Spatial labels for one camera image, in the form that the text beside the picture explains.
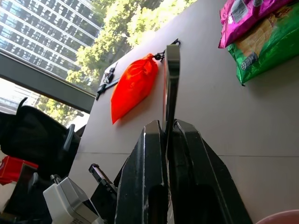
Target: pink bowl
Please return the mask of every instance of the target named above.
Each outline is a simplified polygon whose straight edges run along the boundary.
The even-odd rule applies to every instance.
[[[257,224],[299,224],[299,210],[290,210],[270,215]]]

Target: orange bag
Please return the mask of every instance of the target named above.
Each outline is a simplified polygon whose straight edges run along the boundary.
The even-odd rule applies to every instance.
[[[131,63],[122,74],[111,97],[111,118],[114,124],[146,98],[154,85],[158,65],[152,54]]]

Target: green package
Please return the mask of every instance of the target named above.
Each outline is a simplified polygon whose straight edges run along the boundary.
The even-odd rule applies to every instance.
[[[299,3],[287,5],[228,46],[241,84],[299,55]]]

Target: pink package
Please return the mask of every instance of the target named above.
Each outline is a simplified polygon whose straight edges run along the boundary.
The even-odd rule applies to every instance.
[[[218,48],[226,48],[268,14],[294,0],[227,0],[220,10],[223,25]]]

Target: black clip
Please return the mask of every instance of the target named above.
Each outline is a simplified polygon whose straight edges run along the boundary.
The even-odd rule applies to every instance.
[[[181,41],[178,40],[178,38],[172,42],[171,44],[177,44],[178,43],[178,46],[180,47],[181,46]],[[160,61],[162,62],[163,59],[165,58],[165,50],[161,53],[157,53],[155,54],[154,58],[157,60],[157,61]]]
[[[102,93],[104,93],[106,91],[106,89],[109,89],[110,87],[112,87],[118,83],[119,79],[117,80],[117,82],[111,83],[114,78],[114,71],[115,71],[117,64],[118,64],[118,62],[116,63],[116,65],[114,67],[110,68],[109,73],[104,74],[104,80],[103,80],[104,84],[98,88],[97,96],[95,98],[96,100],[99,99],[100,95]]]

